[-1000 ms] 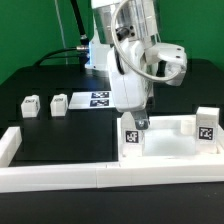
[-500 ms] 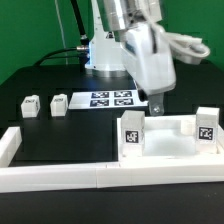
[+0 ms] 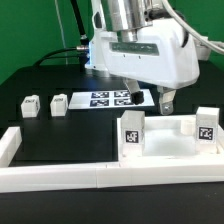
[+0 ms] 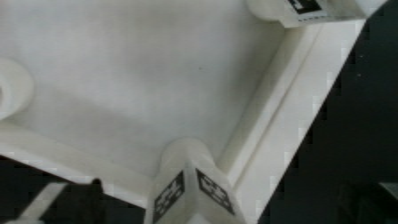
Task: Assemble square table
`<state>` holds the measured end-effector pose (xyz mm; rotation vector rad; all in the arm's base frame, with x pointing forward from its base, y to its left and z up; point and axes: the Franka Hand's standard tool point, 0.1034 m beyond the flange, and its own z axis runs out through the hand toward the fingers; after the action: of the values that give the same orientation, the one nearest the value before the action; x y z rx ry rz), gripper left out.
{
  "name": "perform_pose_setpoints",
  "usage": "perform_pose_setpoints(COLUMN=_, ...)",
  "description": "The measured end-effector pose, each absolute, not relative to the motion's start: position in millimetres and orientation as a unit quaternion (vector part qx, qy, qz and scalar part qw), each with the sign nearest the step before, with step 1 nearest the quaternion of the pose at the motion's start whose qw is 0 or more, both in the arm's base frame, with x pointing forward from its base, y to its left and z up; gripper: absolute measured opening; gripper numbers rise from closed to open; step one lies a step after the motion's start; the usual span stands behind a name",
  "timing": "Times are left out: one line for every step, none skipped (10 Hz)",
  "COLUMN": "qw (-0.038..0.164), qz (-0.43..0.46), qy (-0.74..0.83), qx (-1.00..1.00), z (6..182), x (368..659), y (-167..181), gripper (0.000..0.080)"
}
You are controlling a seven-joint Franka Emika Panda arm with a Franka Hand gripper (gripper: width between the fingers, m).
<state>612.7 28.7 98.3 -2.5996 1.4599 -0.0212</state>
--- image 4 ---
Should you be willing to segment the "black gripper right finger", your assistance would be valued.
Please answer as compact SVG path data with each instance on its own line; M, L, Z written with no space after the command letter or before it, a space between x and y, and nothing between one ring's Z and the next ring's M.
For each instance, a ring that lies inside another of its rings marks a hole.
M344 183L339 186L337 224L398 224L396 183Z

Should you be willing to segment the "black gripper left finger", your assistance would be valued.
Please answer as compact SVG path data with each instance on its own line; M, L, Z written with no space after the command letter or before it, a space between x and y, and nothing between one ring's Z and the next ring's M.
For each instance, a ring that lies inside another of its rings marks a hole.
M104 224L101 180L85 184L51 182L41 190L16 224Z

